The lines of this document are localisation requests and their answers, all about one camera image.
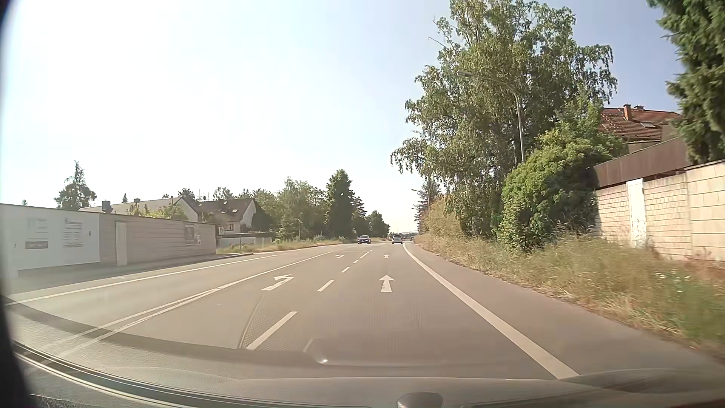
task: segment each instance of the grass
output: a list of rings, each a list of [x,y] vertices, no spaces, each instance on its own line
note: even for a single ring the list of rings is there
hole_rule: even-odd
[[[300,249],[300,248],[311,248],[311,247],[320,247],[324,245],[335,245],[335,244],[342,244],[343,242],[341,240],[289,240],[289,241],[281,241],[281,242],[275,242],[272,245],[267,245],[263,247],[259,247],[256,245],[242,245],[241,251],[239,250],[239,245],[231,245],[226,248],[218,248],[217,253],[245,253],[245,252],[273,252],[276,250],[291,250],[291,249]]]
[[[528,255],[455,234],[423,234],[415,242],[456,264],[725,358],[721,266],[587,236],[565,236]]]

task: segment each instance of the road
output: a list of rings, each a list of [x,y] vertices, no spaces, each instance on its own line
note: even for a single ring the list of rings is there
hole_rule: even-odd
[[[724,369],[411,242],[261,253],[9,297],[18,341],[136,377],[553,379]]]

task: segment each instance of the building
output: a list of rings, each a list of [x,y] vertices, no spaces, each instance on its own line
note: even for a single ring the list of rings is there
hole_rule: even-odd
[[[200,220],[217,225],[217,235],[269,229],[267,214],[254,198],[197,201],[194,209]]]
[[[600,130],[622,138],[633,153],[673,136],[670,121],[679,113],[668,110],[648,110],[644,106],[605,107],[602,109]]]
[[[189,221],[201,222],[199,213],[194,208],[194,202],[183,197],[160,198],[158,200],[141,201],[140,198],[134,198],[128,203],[110,204],[110,201],[104,201],[100,207],[81,208],[81,211],[89,211],[92,213],[108,213],[128,215],[131,212],[132,205],[138,205],[140,209],[148,208],[149,211],[157,211],[168,205],[178,205],[178,207],[186,215]]]

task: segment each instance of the sidewalk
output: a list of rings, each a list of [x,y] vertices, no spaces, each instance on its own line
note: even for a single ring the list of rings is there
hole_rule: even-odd
[[[118,277],[127,274],[153,271],[155,269],[173,268],[198,264],[218,259],[236,258],[238,256],[253,255],[252,253],[224,253],[199,256],[185,256],[183,258],[162,259],[153,262],[130,264],[124,266],[81,264],[54,266],[51,268],[23,269],[18,271],[18,277],[2,282],[3,294],[23,293],[31,290],[47,289],[70,285],[72,283],[87,282],[109,277]]]

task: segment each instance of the windshield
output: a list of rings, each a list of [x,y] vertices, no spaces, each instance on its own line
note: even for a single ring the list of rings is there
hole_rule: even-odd
[[[720,3],[131,3],[4,21],[1,289],[34,393],[60,366],[371,408],[725,375]]]

